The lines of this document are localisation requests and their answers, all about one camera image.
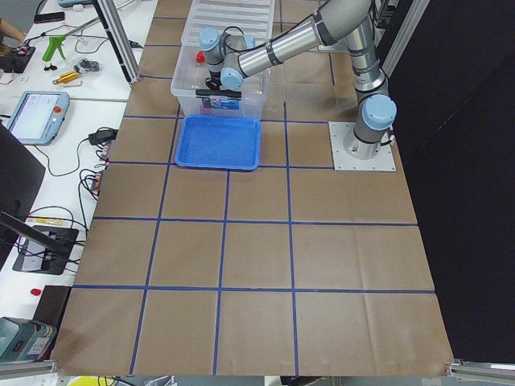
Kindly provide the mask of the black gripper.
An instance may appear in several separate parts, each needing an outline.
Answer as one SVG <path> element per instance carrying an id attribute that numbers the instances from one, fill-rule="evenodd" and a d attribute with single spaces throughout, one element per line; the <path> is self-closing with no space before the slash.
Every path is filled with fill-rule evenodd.
<path id="1" fill-rule="evenodd" d="M 211 73 L 210 77 L 205 79 L 205 85 L 210 90 L 220 90 L 222 86 L 220 80 L 220 73 Z"/>

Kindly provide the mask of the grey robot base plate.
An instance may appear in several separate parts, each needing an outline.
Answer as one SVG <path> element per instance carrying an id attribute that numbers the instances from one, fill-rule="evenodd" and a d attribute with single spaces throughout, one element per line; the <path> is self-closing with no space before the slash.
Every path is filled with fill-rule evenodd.
<path id="1" fill-rule="evenodd" d="M 354 137 L 354 122 L 329 121 L 333 167 L 336 171 L 395 172 L 392 146 L 385 133 L 376 144 Z"/>

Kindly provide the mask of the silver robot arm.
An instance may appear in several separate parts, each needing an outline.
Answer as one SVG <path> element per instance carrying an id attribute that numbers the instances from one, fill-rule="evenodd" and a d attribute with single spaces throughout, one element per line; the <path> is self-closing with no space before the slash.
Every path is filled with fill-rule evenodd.
<path id="1" fill-rule="evenodd" d="M 209 66 L 208 90 L 236 96 L 251 76 L 318 46 L 343 41 L 351 58 L 360 113 L 356 128 L 348 135 L 348 149 L 357 158 L 371 158 L 383 146 L 382 135 L 394 120 L 384 121 L 375 114 L 388 96 L 388 80 L 376 54 L 373 9 L 371 1 L 327 1 L 290 30 L 261 44 L 239 26 L 228 26 L 222 32 L 206 27 L 199 41 Z"/>

